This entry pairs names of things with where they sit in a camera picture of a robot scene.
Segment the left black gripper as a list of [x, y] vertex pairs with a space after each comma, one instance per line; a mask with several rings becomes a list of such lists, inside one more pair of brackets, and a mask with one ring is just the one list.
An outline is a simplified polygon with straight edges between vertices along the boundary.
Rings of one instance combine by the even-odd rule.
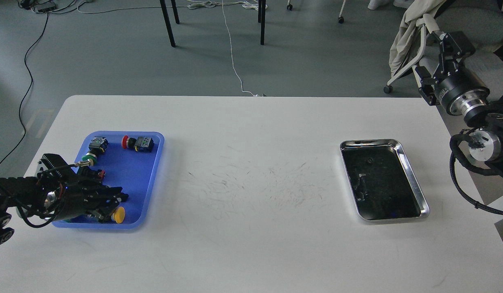
[[[126, 202], [129, 195], [124, 193], [120, 186], [110, 187], [107, 185], [95, 185], [93, 182], [77, 175], [79, 167], [89, 166], [90, 162], [79, 161], [68, 164], [58, 154], [43, 154], [38, 161], [37, 185], [41, 187], [41, 212], [55, 221], [72, 219], [85, 214], [86, 217], [98, 219], [107, 211], [112, 211], [120, 206], [120, 202]], [[100, 202], [110, 199], [98, 208], [87, 211], [85, 202]]]

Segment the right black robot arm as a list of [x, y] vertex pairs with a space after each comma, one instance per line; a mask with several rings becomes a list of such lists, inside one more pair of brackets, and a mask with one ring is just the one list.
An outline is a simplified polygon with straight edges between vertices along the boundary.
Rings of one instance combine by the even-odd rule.
[[424, 66], [413, 66], [418, 90], [428, 105], [440, 105], [447, 114], [462, 116], [467, 129], [449, 141], [449, 172], [461, 194], [475, 208], [497, 215], [503, 211], [471, 198], [458, 184], [455, 161], [482, 176], [503, 178], [503, 95], [488, 101], [490, 90], [464, 61], [475, 47], [461, 31], [429, 33], [422, 44], [439, 45], [439, 65], [433, 73]]

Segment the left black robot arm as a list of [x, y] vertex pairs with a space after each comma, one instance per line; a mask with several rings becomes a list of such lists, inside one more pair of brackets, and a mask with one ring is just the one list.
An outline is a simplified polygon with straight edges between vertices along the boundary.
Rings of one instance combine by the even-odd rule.
[[60, 155], [47, 153], [35, 176], [0, 178], [0, 245], [15, 232], [7, 227], [12, 218], [8, 208], [16, 208], [33, 228], [79, 216], [122, 223], [125, 210], [120, 204], [129, 195], [122, 187], [104, 185], [105, 172], [91, 169], [93, 164], [91, 158], [68, 164]]

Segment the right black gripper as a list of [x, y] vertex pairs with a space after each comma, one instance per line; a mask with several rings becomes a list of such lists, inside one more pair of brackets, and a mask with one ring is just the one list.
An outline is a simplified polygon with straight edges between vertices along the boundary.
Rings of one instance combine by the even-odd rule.
[[433, 37], [439, 45], [439, 65], [433, 76], [425, 66], [414, 65], [419, 94], [429, 106], [440, 103], [452, 116], [484, 115], [490, 90], [464, 68], [465, 59], [475, 54], [475, 46], [463, 32], [433, 32]]

